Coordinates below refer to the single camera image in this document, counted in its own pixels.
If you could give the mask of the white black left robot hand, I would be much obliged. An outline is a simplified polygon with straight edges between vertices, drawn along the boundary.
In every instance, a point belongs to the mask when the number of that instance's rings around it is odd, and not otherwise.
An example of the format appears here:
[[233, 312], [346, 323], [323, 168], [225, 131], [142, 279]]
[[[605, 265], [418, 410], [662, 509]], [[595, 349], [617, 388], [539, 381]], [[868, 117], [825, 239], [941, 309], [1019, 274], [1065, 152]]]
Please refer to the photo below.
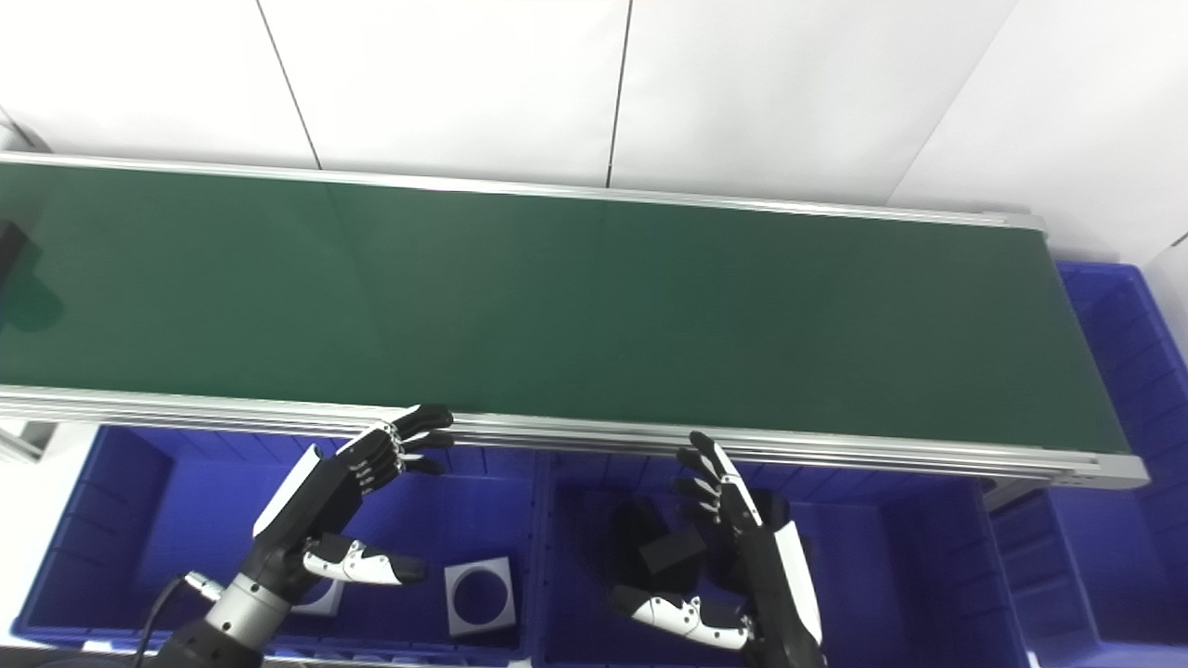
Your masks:
[[369, 424], [331, 456], [311, 447], [265, 512], [255, 519], [249, 554], [236, 576], [253, 592], [266, 590], [290, 605], [301, 603], [320, 579], [378, 586], [426, 580], [428, 567], [345, 535], [368, 494], [399, 475], [443, 473], [425, 449], [454, 443], [448, 407], [416, 405]]

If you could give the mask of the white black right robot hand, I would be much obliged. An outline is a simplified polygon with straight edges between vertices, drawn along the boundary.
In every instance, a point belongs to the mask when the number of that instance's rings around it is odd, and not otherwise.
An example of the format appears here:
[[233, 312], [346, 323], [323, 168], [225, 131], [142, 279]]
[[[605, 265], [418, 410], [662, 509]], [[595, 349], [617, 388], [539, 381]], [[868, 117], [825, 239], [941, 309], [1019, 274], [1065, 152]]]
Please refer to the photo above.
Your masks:
[[697, 474], [675, 478], [672, 487], [694, 500], [697, 519], [725, 530], [742, 568], [746, 609], [627, 584], [612, 588], [611, 609], [663, 634], [740, 654], [750, 667], [826, 667], [819, 595], [794, 519], [764, 519], [729, 454], [704, 431], [689, 431], [678, 461]]

